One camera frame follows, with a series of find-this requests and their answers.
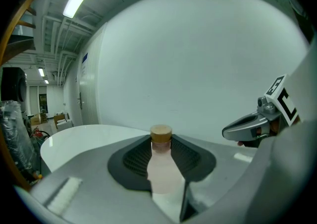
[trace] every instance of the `ceiling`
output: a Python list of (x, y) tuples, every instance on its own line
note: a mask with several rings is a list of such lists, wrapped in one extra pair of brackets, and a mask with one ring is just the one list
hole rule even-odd
[[(127, 0), (84, 0), (73, 19), (62, 15), (68, 0), (37, 0), (32, 5), (35, 50), (17, 55), (3, 66), (21, 67), (27, 74), (28, 85), (63, 85), (67, 71), (76, 60), (81, 47), (97, 31), (107, 15)], [(289, 0), (274, 0), (284, 11), (291, 12)], [(38, 73), (44, 68), (45, 77)]]

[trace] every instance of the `bottle cap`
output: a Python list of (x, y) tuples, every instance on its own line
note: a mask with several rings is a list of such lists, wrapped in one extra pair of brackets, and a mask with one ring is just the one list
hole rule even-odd
[(151, 127), (152, 142), (166, 143), (170, 141), (172, 128), (168, 125), (159, 124)]

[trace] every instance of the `plastic wrap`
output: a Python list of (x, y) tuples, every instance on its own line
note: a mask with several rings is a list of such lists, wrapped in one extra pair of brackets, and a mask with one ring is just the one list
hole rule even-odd
[(20, 103), (0, 102), (0, 122), (4, 140), (20, 171), (37, 169), (37, 154), (22, 119)]

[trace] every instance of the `white curved backdrop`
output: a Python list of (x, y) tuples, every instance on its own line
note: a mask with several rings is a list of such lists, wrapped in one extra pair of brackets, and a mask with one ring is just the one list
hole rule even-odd
[(253, 112), (307, 51), (299, 28), (262, 0), (142, 0), (107, 25), (98, 66), (100, 123), (234, 144), (224, 126)]

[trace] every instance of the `cardboard box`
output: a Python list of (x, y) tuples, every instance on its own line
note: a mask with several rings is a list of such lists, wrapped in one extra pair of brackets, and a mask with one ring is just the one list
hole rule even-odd
[(36, 114), (35, 116), (30, 118), (30, 121), (31, 121), (31, 126), (41, 124), (40, 115)]

